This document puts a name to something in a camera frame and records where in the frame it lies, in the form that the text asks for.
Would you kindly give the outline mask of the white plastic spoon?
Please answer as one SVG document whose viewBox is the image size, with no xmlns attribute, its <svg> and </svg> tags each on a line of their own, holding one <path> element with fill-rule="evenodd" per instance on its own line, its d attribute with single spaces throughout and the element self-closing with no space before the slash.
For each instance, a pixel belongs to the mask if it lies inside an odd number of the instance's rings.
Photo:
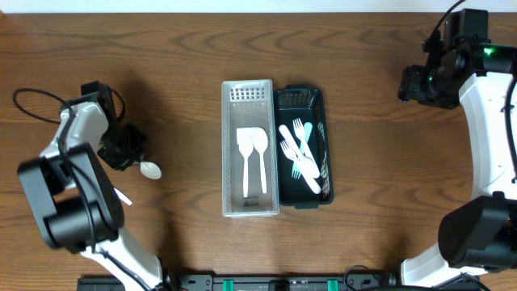
<svg viewBox="0 0 517 291">
<path fill-rule="evenodd" d="M 237 144 L 239 147 L 239 152 L 241 153 L 243 159 L 244 159 L 244 165 L 243 165 L 243 196 L 245 198 L 248 197 L 248 191 L 249 191 L 249 166 L 248 166 L 248 159 L 251 156 L 251 153 L 253 152 L 253 143 L 247 133 L 244 132 L 238 132 L 237 133 Z"/>
<path fill-rule="evenodd" d="M 265 169 L 265 161 L 264 161 L 264 153 L 268 147 L 267 134 L 264 129 L 257 128 L 254 131 L 254 148 L 257 150 L 259 154 L 259 163 L 260 163 L 260 179 L 261 179 L 261 188 L 262 193 L 267 193 L 267 177 L 266 177 L 266 169 Z"/>
<path fill-rule="evenodd" d="M 119 190 L 118 188 L 114 188 L 114 190 L 115 190 L 116 195 L 119 197 L 119 199 L 122 202 L 124 202 L 127 205 L 132 205 L 132 200 L 128 196 L 123 194 L 121 190 Z"/>
<path fill-rule="evenodd" d="M 295 150 L 296 155 L 301 159 L 301 161 L 305 164 L 306 168 L 308 169 L 309 173 L 314 177 L 315 179 L 320 176 L 320 172 L 316 166 L 314 166 L 314 162 L 312 162 L 309 158 L 305 157 L 295 142 L 291 132 L 289 131 L 288 127 L 285 124 L 282 124 L 279 126 L 279 131 L 284 140 L 288 142 L 288 144 Z"/>
</svg>

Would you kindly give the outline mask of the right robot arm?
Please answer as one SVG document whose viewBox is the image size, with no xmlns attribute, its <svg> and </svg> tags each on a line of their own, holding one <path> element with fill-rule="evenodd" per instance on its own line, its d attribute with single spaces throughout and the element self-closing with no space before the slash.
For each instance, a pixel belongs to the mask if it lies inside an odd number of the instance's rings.
<svg viewBox="0 0 517 291">
<path fill-rule="evenodd" d="M 447 214 L 437 243 L 400 267 L 403 285 L 516 267 L 516 50 L 487 39 L 426 40 L 425 65 L 403 73 L 398 98 L 464 110 L 473 161 L 469 202 Z"/>
</svg>

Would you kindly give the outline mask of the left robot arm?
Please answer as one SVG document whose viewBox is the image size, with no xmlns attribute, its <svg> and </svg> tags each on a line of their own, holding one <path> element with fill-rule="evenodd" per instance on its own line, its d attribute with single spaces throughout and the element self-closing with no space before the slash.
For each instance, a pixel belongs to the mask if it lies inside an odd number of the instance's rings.
<svg viewBox="0 0 517 291">
<path fill-rule="evenodd" d="M 161 260 L 125 228 L 120 191 L 95 153 L 112 125 L 109 111 L 98 102 L 68 103 L 60 118 L 48 147 L 18 168 L 44 241 L 96 261 L 127 290 L 176 290 Z"/>
</svg>

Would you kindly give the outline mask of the white plastic utensil handle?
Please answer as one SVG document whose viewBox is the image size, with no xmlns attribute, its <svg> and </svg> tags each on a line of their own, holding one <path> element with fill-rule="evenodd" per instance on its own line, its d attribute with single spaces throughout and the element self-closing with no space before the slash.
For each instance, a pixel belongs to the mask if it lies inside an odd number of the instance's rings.
<svg viewBox="0 0 517 291">
<path fill-rule="evenodd" d="M 134 162 L 133 165 L 139 167 L 141 174 L 146 178 L 160 179 L 162 177 L 161 168 L 154 162 L 141 161 Z"/>
</svg>

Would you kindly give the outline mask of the white plastic fork top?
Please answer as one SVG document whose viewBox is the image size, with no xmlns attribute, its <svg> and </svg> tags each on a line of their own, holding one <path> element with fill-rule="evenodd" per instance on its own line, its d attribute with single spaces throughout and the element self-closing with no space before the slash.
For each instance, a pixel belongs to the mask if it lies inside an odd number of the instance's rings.
<svg viewBox="0 0 517 291">
<path fill-rule="evenodd" d="M 310 122 L 305 122 L 304 129 L 305 129 L 305 141 L 309 142 L 310 134 L 313 130 L 313 125 Z M 292 177 L 294 179 L 299 179 L 301 177 L 301 172 L 300 172 L 299 168 L 297 167 L 297 165 L 295 165 L 295 164 L 292 165 Z"/>
</svg>

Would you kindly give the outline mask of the black plastic basket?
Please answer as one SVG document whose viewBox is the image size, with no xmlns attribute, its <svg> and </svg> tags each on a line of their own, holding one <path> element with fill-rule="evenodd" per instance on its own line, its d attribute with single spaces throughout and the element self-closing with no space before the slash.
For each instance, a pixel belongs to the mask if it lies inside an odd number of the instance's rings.
<svg viewBox="0 0 517 291">
<path fill-rule="evenodd" d="M 278 176 L 280 183 L 280 203 L 297 209 L 315 209 L 328 205 L 334 200 L 334 185 L 330 163 L 330 147 L 326 126 L 326 114 L 322 91 L 307 85 L 287 85 L 274 92 L 275 125 L 285 124 L 294 132 L 294 119 L 310 122 L 313 130 L 309 138 L 309 148 L 317 164 L 320 176 L 316 178 L 321 192 L 314 194 L 303 176 L 292 177 L 292 160 L 281 149 L 277 150 Z"/>
</svg>

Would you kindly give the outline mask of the white plastic fork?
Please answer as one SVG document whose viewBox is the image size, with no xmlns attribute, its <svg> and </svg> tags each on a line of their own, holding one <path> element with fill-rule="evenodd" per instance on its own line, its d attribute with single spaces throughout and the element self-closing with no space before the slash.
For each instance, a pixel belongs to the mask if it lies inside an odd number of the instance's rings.
<svg viewBox="0 0 517 291">
<path fill-rule="evenodd" d="M 321 192 L 321 187 L 317 183 L 314 177 L 309 173 L 305 164 L 301 161 L 301 159 L 296 155 L 295 150 L 288 144 L 286 140 L 280 142 L 280 147 L 284 152 L 284 155 L 293 161 L 293 163 L 298 167 L 301 175 L 304 177 L 305 182 L 308 184 L 309 188 L 314 194 L 319 194 Z"/>
<path fill-rule="evenodd" d="M 307 133 L 305 131 L 305 127 L 304 127 L 303 123 L 301 122 L 301 119 L 300 118 L 294 119 L 292 121 L 292 123 L 293 123 L 293 128 L 294 128 L 296 137 L 301 142 L 301 152 L 302 152 L 302 154 L 305 157 L 309 158 L 312 162 L 315 162 L 315 160 L 313 158 L 313 155 L 312 155 L 312 153 L 310 151 L 308 142 L 306 141 Z"/>
<path fill-rule="evenodd" d="M 304 129 L 305 129 L 305 141 L 309 142 L 310 134 L 313 130 L 313 125 L 310 122 L 305 122 Z M 295 165 L 295 164 L 292 165 L 292 177 L 294 179 L 299 179 L 301 177 L 301 172 L 300 172 L 299 168 L 297 167 L 297 165 Z"/>
</svg>

